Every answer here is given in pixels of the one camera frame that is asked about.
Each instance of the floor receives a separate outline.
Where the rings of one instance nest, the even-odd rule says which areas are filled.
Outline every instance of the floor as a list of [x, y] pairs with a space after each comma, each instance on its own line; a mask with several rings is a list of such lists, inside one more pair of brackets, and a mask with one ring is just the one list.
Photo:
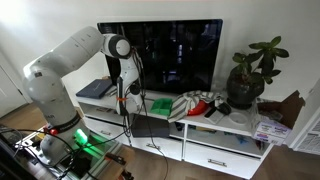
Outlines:
[[[11, 128], [38, 129], [45, 124], [40, 110], [33, 104], [20, 108], [0, 119]], [[136, 180], [162, 180], [166, 163], [162, 156], [135, 149], [135, 160], [127, 166]], [[187, 162], [168, 159], [167, 180], [237, 180], [232, 175]], [[320, 156], [295, 152], [286, 146], [275, 147], [264, 160], [254, 180], [315, 180], [320, 179]]]

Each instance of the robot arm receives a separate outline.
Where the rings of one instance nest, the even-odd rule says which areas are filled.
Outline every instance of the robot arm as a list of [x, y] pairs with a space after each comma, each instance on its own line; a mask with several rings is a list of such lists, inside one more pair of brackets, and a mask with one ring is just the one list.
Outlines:
[[[132, 91], [134, 93], [126, 94], [139, 78], [139, 72], [133, 59], [134, 52], [122, 36], [104, 36], [97, 29], [86, 27], [23, 69], [24, 88], [44, 114], [50, 133], [66, 140], [72, 147], [75, 147], [73, 137], [77, 129], [87, 136], [89, 130], [74, 109], [61, 78], [79, 69], [99, 51], [120, 59], [117, 112], [127, 115], [138, 110], [142, 105], [140, 93]], [[55, 164], [67, 153], [65, 144], [52, 136], [45, 136], [40, 147], [49, 164]]]

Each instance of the wall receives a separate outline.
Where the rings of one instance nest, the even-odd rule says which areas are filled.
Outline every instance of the wall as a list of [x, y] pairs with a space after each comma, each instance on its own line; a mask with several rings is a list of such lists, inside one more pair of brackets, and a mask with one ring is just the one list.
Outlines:
[[[28, 62], [48, 52], [84, 26], [97, 22], [205, 19], [224, 20], [214, 83], [223, 86], [236, 51], [281, 35], [290, 58], [278, 60], [282, 73], [263, 97], [282, 100], [298, 89], [305, 97], [320, 77], [320, 1], [212, 0], [183, 2], [0, 0], [0, 51], [22, 76]], [[73, 98], [83, 86], [107, 74], [104, 56], [95, 55], [63, 78]]]

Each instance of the red object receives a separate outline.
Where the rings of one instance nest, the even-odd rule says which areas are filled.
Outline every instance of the red object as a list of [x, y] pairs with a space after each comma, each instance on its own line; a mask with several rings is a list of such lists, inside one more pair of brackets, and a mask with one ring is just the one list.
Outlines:
[[51, 135], [57, 135], [58, 134], [58, 131], [56, 129], [51, 129], [50, 130], [50, 134]]
[[200, 100], [195, 108], [190, 109], [188, 111], [187, 115], [188, 116], [195, 116], [195, 115], [202, 114], [208, 109], [208, 107], [209, 107], [209, 105], [206, 102]]

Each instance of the cloth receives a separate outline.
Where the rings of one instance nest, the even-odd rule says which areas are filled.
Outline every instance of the cloth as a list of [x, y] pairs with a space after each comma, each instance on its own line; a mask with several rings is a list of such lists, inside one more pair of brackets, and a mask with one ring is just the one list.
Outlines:
[[213, 92], [190, 91], [179, 95], [172, 104], [171, 114], [168, 117], [169, 123], [178, 121], [188, 114], [190, 109], [195, 108], [199, 101], [203, 100], [206, 103], [214, 101]]

